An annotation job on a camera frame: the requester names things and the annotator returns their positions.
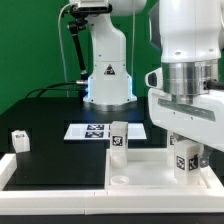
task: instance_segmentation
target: green backdrop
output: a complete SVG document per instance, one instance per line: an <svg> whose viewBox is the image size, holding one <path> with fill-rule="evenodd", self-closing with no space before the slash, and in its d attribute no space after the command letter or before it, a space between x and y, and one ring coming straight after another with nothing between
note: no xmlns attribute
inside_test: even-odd
<svg viewBox="0 0 224 224"><path fill-rule="evenodd" d="M160 53L149 44L148 12L156 0L148 0L136 17L134 93L146 94L144 76L159 67ZM37 88L63 82L57 20L68 0L1 0L0 4L0 113ZM67 30L68 15L62 19L62 33L69 80L79 79L74 44ZM132 17L113 18L115 27L127 37L127 70L131 70ZM92 70L89 31L80 34L88 71ZM65 96L51 92L45 96Z"/></svg>

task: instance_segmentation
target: lit base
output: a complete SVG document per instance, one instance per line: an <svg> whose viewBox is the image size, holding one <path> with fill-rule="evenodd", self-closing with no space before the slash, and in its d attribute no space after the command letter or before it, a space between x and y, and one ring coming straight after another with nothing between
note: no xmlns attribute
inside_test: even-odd
<svg viewBox="0 0 224 224"><path fill-rule="evenodd" d="M131 108L135 108L137 106L137 97L132 98L131 100L127 101L123 104L96 104L94 102L89 101L88 99L83 99L84 106L87 108L91 108L94 110L100 110L100 111L123 111L128 110Z"/></svg>

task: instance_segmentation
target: black surface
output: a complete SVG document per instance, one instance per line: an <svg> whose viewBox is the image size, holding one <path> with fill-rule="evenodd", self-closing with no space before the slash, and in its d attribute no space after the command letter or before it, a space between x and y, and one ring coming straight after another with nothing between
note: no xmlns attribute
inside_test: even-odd
<svg viewBox="0 0 224 224"><path fill-rule="evenodd" d="M11 132L26 130L31 151L17 154L18 168L4 190L104 188L105 156L109 141L64 141L71 123L144 123L147 141L129 147L160 147L165 131L152 128L144 99L134 109L101 112L86 109L77 98L34 98L16 103L0 116L0 150L14 152Z"/></svg>
<svg viewBox="0 0 224 224"><path fill-rule="evenodd" d="M152 125L144 99L135 109L99 112L79 105L74 98L21 100L0 116L0 156L13 152L11 131L26 130L31 152L17 154L18 168L5 190L100 189L104 187L105 153L108 141L64 142L70 123L108 123L114 120L143 122L147 141L129 141L129 147L165 147L166 132ZM215 151L210 165L219 178L224 175L224 155ZM0 216L0 224L221 224L224 214L114 214Z"/></svg>

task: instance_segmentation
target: triangular sticker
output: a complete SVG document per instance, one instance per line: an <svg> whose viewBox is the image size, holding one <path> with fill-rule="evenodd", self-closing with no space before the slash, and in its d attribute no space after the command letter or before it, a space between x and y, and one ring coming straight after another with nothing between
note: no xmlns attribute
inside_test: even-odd
<svg viewBox="0 0 224 224"><path fill-rule="evenodd" d="M115 75L114 69L112 68L112 65L109 65L107 70L104 72L104 75Z"/></svg>

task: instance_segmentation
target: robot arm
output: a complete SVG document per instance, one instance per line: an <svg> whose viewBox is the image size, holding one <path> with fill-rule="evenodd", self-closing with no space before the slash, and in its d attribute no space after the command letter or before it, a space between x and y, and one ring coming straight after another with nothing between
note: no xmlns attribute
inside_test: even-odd
<svg viewBox="0 0 224 224"><path fill-rule="evenodd" d="M153 123L221 151L224 92L207 84L221 75L223 2L160 0L162 66L146 76Z"/></svg>
<svg viewBox="0 0 224 224"><path fill-rule="evenodd" d="M132 107L132 79L126 71L126 38L111 22L111 15L133 13L132 0L70 0L70 13L83 29L89 26L93 44L93 73L88 78L88 94L84 105L103 111L117 111ZM146 0L136 1L136 12Z"/></svg>

